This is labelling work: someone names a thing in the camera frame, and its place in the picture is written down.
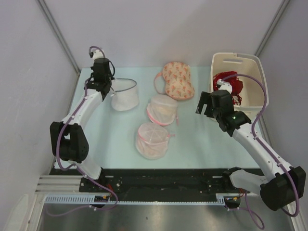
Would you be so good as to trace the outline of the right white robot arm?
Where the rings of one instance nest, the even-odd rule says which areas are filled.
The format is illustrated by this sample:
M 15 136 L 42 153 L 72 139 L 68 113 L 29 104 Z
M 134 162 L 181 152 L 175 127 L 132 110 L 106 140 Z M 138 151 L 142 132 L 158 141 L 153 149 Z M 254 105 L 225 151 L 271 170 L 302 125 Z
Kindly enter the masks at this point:
M 299 214 L 299 199 L 304 194 L 306 172 L 300 166 L 293 167 L 280 157 L 266 141 L 257 135 L 255 123 L 243 112 L 233 107 L 232 96 L 227 90 L 202 92 L 196 109 L 218 122 L 220 129 L 243 146 L 263 172 L 263 177 L 235 167 L 222 181 L 222 188 L 233 193 L 238 188 L 259 195 L 273 211 L 295 203 L 294 213 Z

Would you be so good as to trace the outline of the cream plastic basket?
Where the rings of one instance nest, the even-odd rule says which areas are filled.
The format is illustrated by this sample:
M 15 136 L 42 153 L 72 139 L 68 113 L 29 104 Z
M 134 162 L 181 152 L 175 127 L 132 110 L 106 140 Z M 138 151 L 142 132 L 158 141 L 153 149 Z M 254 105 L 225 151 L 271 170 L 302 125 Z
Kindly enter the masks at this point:
M 261 61 L 251 54 L 219 52 L 212 57 L 209 91 L 212 92 L 213 77 L 222 72 L 234 71 L 238 74 L 249 75 L 262 83 L 265 92 L 268 93 L 266 77 Z M 241 105 L 235 105 L 236 111 L 243 111 L 251 120 L 254 120 L 264 103 L 264 94 L 261 87 L 252 79 L 239 77 L 243 83 L 243 89 L 239 96 Z

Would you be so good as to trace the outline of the grey trimmed mesh laundry bag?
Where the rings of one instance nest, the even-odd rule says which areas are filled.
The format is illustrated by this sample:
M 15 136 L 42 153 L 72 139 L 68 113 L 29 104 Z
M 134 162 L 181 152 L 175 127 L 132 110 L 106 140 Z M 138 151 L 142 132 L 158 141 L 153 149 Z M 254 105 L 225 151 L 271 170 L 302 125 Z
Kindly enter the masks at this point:
M 111 106 L 116 111 L 128 111 L 139 104 L 137 82 L 130 78 L 116 78 L 111 85 Z

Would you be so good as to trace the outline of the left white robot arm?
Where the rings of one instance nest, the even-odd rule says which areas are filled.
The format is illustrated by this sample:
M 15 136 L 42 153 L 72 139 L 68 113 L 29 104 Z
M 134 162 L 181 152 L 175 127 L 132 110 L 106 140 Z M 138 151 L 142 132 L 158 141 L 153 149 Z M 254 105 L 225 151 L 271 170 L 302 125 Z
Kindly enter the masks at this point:
M 60 169 L 76 167 L 82 175 L 91 178 L 89 186 L 98 193 L 106 188 L 106 180 L 100 177 L 102 168 L 89 156 L 84 128 L 112 88 L 115 70 L 111 69 L 114 66 L 109 59 L 95 58 L 77 106 L 62 121 L 50 125 L 52 153 Z

